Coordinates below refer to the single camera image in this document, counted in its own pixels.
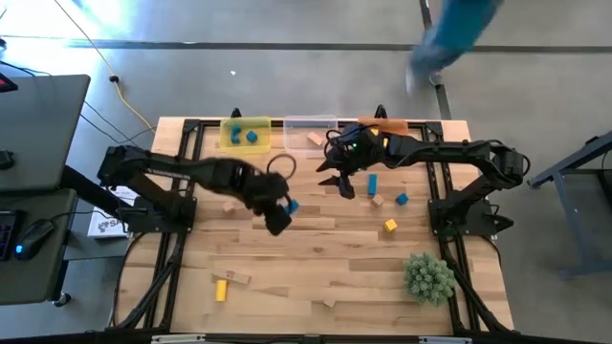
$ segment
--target gray table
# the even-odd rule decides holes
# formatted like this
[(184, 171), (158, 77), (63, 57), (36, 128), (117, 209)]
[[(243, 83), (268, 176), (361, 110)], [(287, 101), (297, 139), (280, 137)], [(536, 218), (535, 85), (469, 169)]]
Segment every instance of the gray table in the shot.
[[(0, 207), (26, 211), (19, 237), (38, 219), (74, 211), (76, 202), (77, 194), (70, 189), (29, 197), (0, 197)], [(58, 299), (64, 279), (62, 274), (67, 268), (67, 262), (62, 258), (71, 221), (71, 215), (55, 219), (55, 231), (31, 260), (18, 261), (11, 257), (8, 261), (0, 262), (0, 305)]]
[(59, 186), (87, 75), (15, 77), (17, 91), (0, 93), (0, 149), (14, 153), (14, 167), (0, 171), (0, 192)]

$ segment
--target gray floor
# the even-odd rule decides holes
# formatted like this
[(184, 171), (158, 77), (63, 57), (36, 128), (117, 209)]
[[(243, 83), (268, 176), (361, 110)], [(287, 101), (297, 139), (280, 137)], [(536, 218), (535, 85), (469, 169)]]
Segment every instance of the gray floor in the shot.
[[(12, 1), (0, 36), (76, 37), (54, 3)], [(61, 1), (94, 38), (146, 41), (415, 44), (423, 32), (416, 0)], [(432, 12), (438, 1), (429, 1)], [(81, 12), (74, 4), (83, 4)], [(510, 0), (480, 44), (611, 45), (605, 0)], [(126, 134), (142, 124), (117, 99), (95, 51), (61, 40), (9, 38), (0, 57), (53, 74), (92, 77), (88, 101)], [(149, 120), (160, 116), (354, 117), (383, 103), (397, 118), (439, 118), (434, 98), (415, 104), (404, 91), (403, 52), (104, 50), (126, 96)], [(468, 54), (443, 74), (454, 119), (473, 139), (500, 139), (529, 155), (530, 176), (612, 127), (612, 54)], [(0, 68), (0, 73), (18, 72)], [(151, 84), (150, 75), (164, 84)], [(85, 109), (83, 115), (104, 126)], [(150, 144), (151, 136), (138, 143)], [(79, 124), (69, 164), (95, 177), (111, 142)], [(492, 195), (515, 226), (499, 236), (514, 324), (519, 331), (611, 342), (612, 275), (562, 281), (577, 254), (551, 184)], [(75, 302), (0, 308), (0, 337), (102, 329), (117, 260), (71, 264), (65, 290)]]

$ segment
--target butcher block tabletop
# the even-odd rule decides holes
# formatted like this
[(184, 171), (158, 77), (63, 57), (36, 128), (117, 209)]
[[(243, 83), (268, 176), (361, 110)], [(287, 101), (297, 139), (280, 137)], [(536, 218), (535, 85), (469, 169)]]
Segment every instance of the butcher block tabletop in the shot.
[[(184, 120), (160, 118), (152, 151), (176, 155)], [(442, 125), (446, 141), (470, 139), (465, 121), (447, 120)], [(421, 138), (417, 131), (409, 134)], [(285, 151), (282, 128), (272, 128), (271, 143), (270, 153), (231, 155), (219, 149), (219, 128), (207, 127), (201, 157), (234, 156), (265, 170), (272, 157)], [(411, 253), (431, 252), (440, 257), (427, 215), (430, 191), (425, 164), (395, 170), (378, 164), (357, 173), (351, 177), (356, 197), (346, 200), (334, 186), (317, 185), (337, 173), (315, 172), (323, 158), (295, 158), (296, 172), (288, 183), (299, 209), (292, 224), (277, 237), (268, 232), (263, 218), (239, 202), (234, 200), (235, 211), (227, 214), (223, 206), (230, 197), (196, 186), (196, 220), (186, 239), (171, 331), (452, 334), (447, 305), (419, 305), (404, 290), (404, 260)], [(288, 174), (291, 162), (279, 159), (273, 169)], [(470, 165), (451, 164), (450, 172), (458, 189), (478, 177), (477, 169)], [(367, 196), (370, 173), (378, 175), (377, 191), (384, 198), (380, 207), (373, 206)], [(169, 179), (151, 178), (169, 189)], [(440, 190), (444, 197), (444, 188)], [(409, 201), (399, 206), (394, 200), (403, 192)], [(398, 225), (392, 233), (383, 229), (389, 219)], [(151, 283), (160, 237), (145, 235), (127, 258), (120, 282), (119, 321)], [(498, 320), (512, 328), (495, 250), (480, 237), (464, 239), (474, 288)], [(218, 277), (213, 272), (223, 270), (251, 279), (248, 284), (229, 281), (226, 301), (215, 302)], [(461, 319), (467, 327), (465, 297), (457, 289)], [(162, 316), (166, 291), (164, 287), (158, 301), (156, 323)]]

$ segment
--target yellow block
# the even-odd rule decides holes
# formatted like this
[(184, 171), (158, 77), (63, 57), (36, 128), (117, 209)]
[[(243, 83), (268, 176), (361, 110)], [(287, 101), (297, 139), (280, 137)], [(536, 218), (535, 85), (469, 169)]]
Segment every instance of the yellow block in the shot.
[(227, 280), (217, 280), (217, 295), (215, 297), (215, 301), (225, 302), (227, 295), (228, 295), (228, 281)]
[(398, 227), (398, 224), (395, 223), (395, 220), (391, 219), (384, 223), (384, 229), (388, 232), (392, 232), (395, 228)]

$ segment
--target computer mouse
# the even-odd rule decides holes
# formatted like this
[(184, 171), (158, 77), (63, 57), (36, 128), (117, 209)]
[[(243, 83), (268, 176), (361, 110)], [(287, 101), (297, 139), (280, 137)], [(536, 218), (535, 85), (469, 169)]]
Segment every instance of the computer mouse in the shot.
[(54, 229), (55, 225), (51, 220), (34, 221), (15, 245), (15, 258), (17, 260), (32, 259)]

